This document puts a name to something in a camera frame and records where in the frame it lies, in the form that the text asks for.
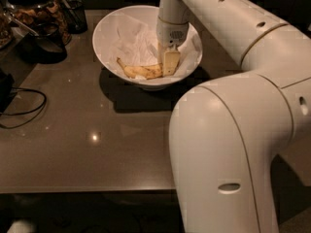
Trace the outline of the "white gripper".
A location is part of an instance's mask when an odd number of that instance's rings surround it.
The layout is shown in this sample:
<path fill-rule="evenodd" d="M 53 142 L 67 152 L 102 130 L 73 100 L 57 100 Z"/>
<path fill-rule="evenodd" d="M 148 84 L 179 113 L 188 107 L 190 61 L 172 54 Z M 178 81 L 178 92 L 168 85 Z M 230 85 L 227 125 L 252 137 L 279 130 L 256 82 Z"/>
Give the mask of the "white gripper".
<path fill-rule="evenodd" d="M 175 73 L 181 57 L 177 47 L 182 45 L 187 39 L 188 31 L 188 23 L 174 24 L 165 22 L 160 18 L 157 19 L 157 62 L 158 64 L 162 64 L 164 77 L 171 76 Z"/>

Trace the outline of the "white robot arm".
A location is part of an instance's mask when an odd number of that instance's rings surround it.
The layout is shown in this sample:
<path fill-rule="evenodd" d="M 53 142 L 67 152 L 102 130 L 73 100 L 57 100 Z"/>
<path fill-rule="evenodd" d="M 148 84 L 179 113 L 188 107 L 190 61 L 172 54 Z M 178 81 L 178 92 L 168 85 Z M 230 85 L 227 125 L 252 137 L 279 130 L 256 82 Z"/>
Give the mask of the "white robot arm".
<path fill-rule="evenodd" d="M 279 233 L 271 162 L 310 132 L 311 40 L 248 0 L 160 0 L 167 31 L 192 12 L 241 73 L 173 110 L 169 150 L 186 233 Z"/>

